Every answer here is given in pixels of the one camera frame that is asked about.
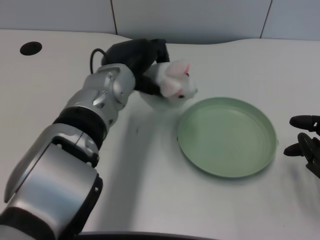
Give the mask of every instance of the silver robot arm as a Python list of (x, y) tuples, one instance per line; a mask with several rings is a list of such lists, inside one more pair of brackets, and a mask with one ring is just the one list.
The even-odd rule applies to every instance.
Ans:
[[(68, 239), (82, 230), (102, 190), (94, 169), (99, 148), (134, 87), (135, 77), (124, 64), (102, 66), (86, 78), (12, 172), (1, 240)], [(78, 118), (95, 121), (86, 125)]]

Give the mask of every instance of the white wall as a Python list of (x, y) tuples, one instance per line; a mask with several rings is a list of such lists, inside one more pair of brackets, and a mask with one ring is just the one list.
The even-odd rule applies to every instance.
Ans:
[(0, 29), (116, 33), (110, 0), (0, 0)]
[(271, 7), (271, 0), (112, 1), (114, 16), (111, 0), (0, 0), (0, 29), (117, 32), (188, 44), (320, 40), (320, 0), (273, 0)]
[(320, 40), (320, 0), (273, 0), (262, 37)]
[(215, 44), (259, 38), (271, 0), (113, 0), (117, 32), (128, 38)]

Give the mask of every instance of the plate rim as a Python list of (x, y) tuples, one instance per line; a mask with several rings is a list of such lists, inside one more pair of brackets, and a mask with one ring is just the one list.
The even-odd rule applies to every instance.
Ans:
[[(181, 126), (181, 122), (183, 121), (183, 119), (186, 117), (186, 115), (188, 114), (189, 111), (191, 111), (191, 109), (195, 108), (198, 104), (202, 103), (202, 102), (205, 102), (205, 101), (209, 101), (209, 100), (218, 100), (218, 99), (229, 99), (229, 100), (233, 100), (233, 101), (238, 101), (238, 102), (242, 102), (242, 103), (245, 103), (245, 104), (248, 104), (250, 106), (252, 106), (253, 108), (255, 108), (256, 110), (258, 110), (267, 120), (268, 122), (270, 123), (271, 127), (272, 127), (272, 130), (274, 132), (274, 137), (275, 137), (275, 144), (273, 146), (273, 153), (272, 153), (272, 156), (270, 157), (270, 159), (266, 162), (266, 164), (264, 164), (259, 170), (257, 171), (254, 171), (250, 174), (245, 174), (245, 175), (233, 175), (233, 176), (228, 176), (228, 175), (223, 175), (223, 174), (219, 174), (219, 173), (216, 173), (216, 172), (211, 172), (211, 171), (208, 171), (206, 169), (203, 169), (202, 167), (198, 166), (195, 162), (193, 162), (187, 155), (186, 153), (184, 152), (184, 150), (182, 149), (182, 146), (181, 146), (181, 143), (179, 141), (179, 133), (180, 133), (180, 126)], [(263, 169), (265, 169), (275, 158), (276, 158), (276, 153), (277, 153), (277, 149), (278, 149), (278, 145), (279, 145), (279, 140), (278, 140), (278, 135), (277, 135), (277, 132), (276, 132), (276, 128), (275, 126), (273, 125), (272, 121), (269, 119), (269, 117), (263, 112), (261, 111), (258, 107), (256, 107), (255, 105), (247, 102), (247, 101), (243, 101), (241, 99), (237, 99), (237, 98), (234, 98), (234, 97), (221, 97), (221, 96), (218, 96), (218, 97), (208, 97), (208, 98), (205, 98), (205, 99), (202, 99), (198, 102), (196, 102), (195, 104), (191, 105), (190, 107), (188, 107), (183, 113), (182, 115), (180, 116), (179, 118), (179, 121), (178, 121), (178, 127), (177, 127), (177, 140), (178, 140), (178, 145), (179, 145), (179, 148), (181, 150), (181, 152), (183, 153), (183, 155), (188, 159), (188, 161), (190, 161), (193, 165), (195, 165), (197, 168), (201, 169), (202, 171), (206, 172), (206, 173), (209, 173), (211, 175), (214, 175), (214, 176), (218, 176), (218, 177), (223, 177), (223, 178), (230, 178), (230, 179), (235, 179), (235, 178), (244, 178), (244, 177), (248, 177), (248, 176), (251, 176), (251, 175), (254, 175), (260, 171), (262, 171)]]

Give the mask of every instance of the pink ear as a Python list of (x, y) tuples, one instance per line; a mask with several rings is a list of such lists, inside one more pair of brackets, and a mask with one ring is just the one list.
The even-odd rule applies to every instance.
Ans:
[(171, 64), (167, 67), (165, 73), (174, 78), (179, 78), (189, 72), (190, 65), (184, 60), (177, 60), (171, 62)]
[(159, 86), (160, 92), (165, 98), (173, 96), (181, 88), (181, 85), (178, 82), (169, 80), (168, 78), (165, 78), (162, 82), (160, 82)]

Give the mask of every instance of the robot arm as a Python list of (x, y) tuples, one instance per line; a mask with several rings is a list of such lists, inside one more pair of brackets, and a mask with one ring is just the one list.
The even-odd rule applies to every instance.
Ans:
[(96, 73), (66, 104), (13, 170), (0, 217), (0, 239), (57, 240), (79, 234), (103, 182), (99, 149), (133, 90), (159, 95), (143, 73), (169, 62), (164, 40), (113, 45)]

